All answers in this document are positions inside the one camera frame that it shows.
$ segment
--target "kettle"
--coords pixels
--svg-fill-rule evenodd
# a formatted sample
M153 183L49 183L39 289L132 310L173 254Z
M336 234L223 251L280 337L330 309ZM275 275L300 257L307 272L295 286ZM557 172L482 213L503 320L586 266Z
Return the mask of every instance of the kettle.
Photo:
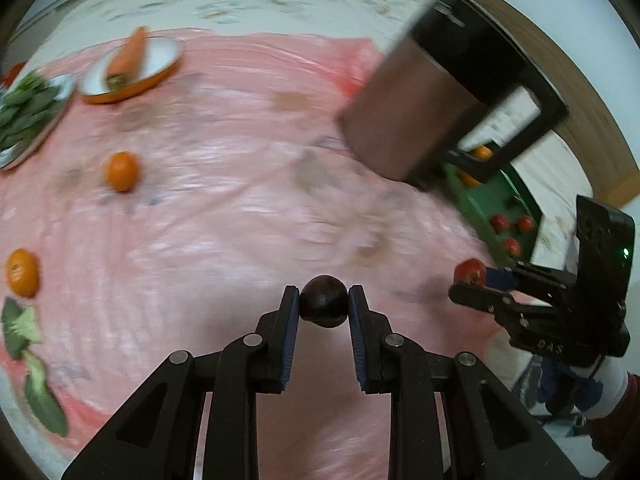
M460 150L460 140L521 86L539 113L486 160ZM337 121L370 170L424 187L443 162L486 182L567 113L551 82L484 9L437 0Z

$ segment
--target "orange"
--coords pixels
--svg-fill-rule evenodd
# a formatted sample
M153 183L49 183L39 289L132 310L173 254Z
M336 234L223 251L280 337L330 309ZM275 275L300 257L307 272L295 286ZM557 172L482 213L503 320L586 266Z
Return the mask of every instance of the orange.
M140 165L132 153L115 153L104 165L105 181L119 193L131 191L139 178Z
M478 146L471 151L471 155L477 160L487 160L488 158L491 158L493 154L494 152L486 146Z
M464 184L466 187L476 187L482 184L480 181L474 179L471 175L469 175L468 173L465 173L462 170L458 170L458 178L462 181L462 184Z
M16 249L7 258L4 266L6 281L18 296L33 298L40 288L38 261L25 249Z

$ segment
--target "red sleeve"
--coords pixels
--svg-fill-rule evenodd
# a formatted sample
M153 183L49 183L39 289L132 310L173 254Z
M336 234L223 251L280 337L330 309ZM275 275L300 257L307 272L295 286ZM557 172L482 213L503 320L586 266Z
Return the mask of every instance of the red sleeve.
M587 421L593 449L611 460L640 416L640 376L629 374L622 399L609 415Z

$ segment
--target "metal screw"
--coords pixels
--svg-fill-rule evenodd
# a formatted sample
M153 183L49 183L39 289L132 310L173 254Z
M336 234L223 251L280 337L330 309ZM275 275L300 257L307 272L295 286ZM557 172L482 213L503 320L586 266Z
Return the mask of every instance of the metal screw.
M189 353L186 350L176 350L169 356L169 361L174 365L181 365L189 358Z
M262 336L260 334L247 334L242 339L242 342L247 346L258 346L262 342Z
M404 337L400 334L389 334L385 337L385 343L389 346L402 346L404 344Z
M463 366L474 366L478 360L475 355L469 352L462 352L462 354L458 356L458 362Z

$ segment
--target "wooden floor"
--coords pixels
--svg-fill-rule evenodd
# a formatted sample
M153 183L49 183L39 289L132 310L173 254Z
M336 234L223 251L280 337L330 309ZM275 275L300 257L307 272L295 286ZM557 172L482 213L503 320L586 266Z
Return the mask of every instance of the wooden floor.
M504 0L474 0L500 22L556 86L570 108L555 128L580 161L594 196L620 207L640 194L640 171L616 121L575 63Z

